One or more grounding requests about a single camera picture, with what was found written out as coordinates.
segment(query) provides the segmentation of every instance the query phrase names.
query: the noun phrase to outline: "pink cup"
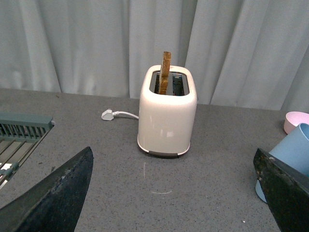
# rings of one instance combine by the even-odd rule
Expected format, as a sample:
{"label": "pink cup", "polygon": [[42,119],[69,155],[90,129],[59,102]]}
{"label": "pink cup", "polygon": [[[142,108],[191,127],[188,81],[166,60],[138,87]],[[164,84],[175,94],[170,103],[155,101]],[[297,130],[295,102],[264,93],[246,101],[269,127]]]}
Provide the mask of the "pink cup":
{"label": "pink cup", "polygon": [[303,112],[288,112],[285,115],[284,131],[289,134],[300,123],[309,124],[309,114]]}

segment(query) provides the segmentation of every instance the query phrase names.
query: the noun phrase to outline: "speckled countertop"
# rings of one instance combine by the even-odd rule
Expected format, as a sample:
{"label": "speckled countertop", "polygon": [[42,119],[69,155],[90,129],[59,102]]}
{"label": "speckled countertop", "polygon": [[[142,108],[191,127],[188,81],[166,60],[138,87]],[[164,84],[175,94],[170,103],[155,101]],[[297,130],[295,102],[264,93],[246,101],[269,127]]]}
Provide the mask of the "speckled countertop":
{"label": "speckled countertop", "polygon": [[0,207],[90,146],[94,169],[76,232],[280,231],[255,193],[253,157],[285,136],[284,112],[198,105],[189,151],[158,159],[139,149],[138,121],[103,121],[107,108],[138,114],[139,100],[0,89],[0,111],[56,122],[0,191]]}

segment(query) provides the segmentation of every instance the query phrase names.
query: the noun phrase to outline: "white curtain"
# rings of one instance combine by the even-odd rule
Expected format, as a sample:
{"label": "white curtain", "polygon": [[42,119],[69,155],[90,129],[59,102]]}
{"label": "white curtain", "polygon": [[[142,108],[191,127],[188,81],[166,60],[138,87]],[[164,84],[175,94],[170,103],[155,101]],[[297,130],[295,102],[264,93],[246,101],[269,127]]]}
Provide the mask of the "white curtain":
{"label": "white curtain", "polygon": [[3,0],[0,87],[139,98],[186,67],[198,102],[309,112],[308,0]]}

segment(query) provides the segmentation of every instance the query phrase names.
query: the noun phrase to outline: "power cord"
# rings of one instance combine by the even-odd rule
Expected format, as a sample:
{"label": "power cord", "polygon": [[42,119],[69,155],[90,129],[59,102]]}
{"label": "power cord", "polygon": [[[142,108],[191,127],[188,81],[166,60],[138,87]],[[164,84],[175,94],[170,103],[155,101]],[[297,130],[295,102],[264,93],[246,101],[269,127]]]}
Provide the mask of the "power cord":
{"label": "power cord", "polygon": [[113,112],[111,109],[108,109],[108,110],[104,111],[104,112],[102,113],[101,118],[102,118],[103,120],[111,121],[111,120],[114,119],[114,116],[115,116],[115,115],[119,115],[119,114],[130,115],[130,116],[132,116],[132,117],[134,117],[134,118],[139,119],[139,117],[136,116],[136,115],[134,115],[134,114],[131,114],[131,113],[128,113],[128,112],[123,112],[123,111],[115,111],[115,112]]}

